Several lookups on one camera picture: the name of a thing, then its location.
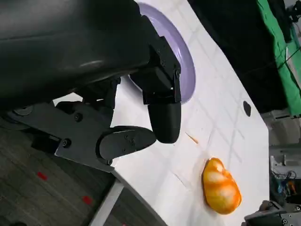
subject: black dot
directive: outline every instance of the black dot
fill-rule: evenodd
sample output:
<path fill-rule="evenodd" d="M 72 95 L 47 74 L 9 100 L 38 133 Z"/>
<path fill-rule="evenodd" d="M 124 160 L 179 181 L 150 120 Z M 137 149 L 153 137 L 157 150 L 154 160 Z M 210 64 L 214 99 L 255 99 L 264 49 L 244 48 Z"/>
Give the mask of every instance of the black dot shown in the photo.
<path fill-rule="evenodd" d="M 245 110 L 245 113 L 247 116 L 251 116 L 251 106 L 246 102 L 244 101 L 244 110 Z"/>

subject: red marker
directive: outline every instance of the red marker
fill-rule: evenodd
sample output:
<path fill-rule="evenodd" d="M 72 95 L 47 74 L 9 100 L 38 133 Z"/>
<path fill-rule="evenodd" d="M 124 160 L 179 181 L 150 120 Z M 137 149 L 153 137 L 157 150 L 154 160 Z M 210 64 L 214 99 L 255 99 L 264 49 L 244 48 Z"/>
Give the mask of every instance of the red marker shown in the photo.
<path fill-rule="evenodd" d="M 46 176 L 45 174 L 43 174 L 43 173 L 41 173 L 41 172 L 38 172 L 37 175 L 38 175 L 38 177 L 41 178 L 42 180 L 45 180 L 45 181 L 47 180 L 47 176 Z"/>
<path fill-rule="evenodd" d="M 92 199 L 89 196 L 83 196 L 83 201 L 85 204 L 90 205 L 92 203 Z"/>

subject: gray carpet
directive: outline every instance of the gray carpet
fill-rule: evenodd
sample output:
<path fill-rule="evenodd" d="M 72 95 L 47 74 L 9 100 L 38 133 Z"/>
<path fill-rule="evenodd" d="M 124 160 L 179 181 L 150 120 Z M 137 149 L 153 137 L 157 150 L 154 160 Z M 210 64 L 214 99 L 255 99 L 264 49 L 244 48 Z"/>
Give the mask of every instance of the gray carpet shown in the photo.
<path fill-rule="evenodd" d="M 0 217 L 11 223 L 87 226 L 113 181 L 111 174 L 31 148 L 22 132 L 0 129 Z M 158 225 L 126 189 L 106 222 Z"/>

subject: cable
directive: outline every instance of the cable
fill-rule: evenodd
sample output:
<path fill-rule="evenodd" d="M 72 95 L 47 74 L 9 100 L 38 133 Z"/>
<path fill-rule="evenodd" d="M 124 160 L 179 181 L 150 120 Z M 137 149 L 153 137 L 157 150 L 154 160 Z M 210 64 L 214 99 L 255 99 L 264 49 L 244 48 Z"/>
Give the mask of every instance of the cable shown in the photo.
<path fill-rule="evenodd" d="M 290 57 L 289 57 L 287 60 L 285 60 L 285 61 L 284 61 L 277 69 L 279 69 L 280 67 L 282 67 L 282 66 L 283 66 L 290 58 L 292 58 L 293 55 L 295 55 L 300 49 L 301 49 L 301 47 L 299 47 L 296 51 L 294 51 L 294 53 L 291 54 Z"/>

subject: white table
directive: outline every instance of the white table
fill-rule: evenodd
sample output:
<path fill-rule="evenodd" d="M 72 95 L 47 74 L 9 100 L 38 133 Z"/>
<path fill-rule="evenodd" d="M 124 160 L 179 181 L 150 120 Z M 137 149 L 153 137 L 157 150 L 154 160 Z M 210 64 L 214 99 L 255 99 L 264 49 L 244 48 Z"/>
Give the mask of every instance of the white table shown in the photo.
<path fill-rule="evenodd" d="M 182 105 L 178 141 L 173 145 L 157 141 L 145 150 L 115 159 L 113 174 L 168 226 L 239 226 L 245 215 L 269 199 L 268 129 L 188 2 L 143 2 L 163 12 L 183 36 L 196 67 L 197 85 L 192 99 Z M 251 117 L 245 114 L 243 101 L 251 105 Z M 151 129 L 142 96 L 137 96 L 124 79 L 116 95 L 115 125 Z M 237 210 L 226 216 L 209 209 L 203 199 L 200 174 L 212 156 L 220 158 L 231 171 L 243 197 Z M 109 203 L 101 208 L 107 210 L 105 216 L 121 190 L 120 183 L 112 188 Z M 105 218 L 98 214 L 91 225 L 102 225 Z"/>

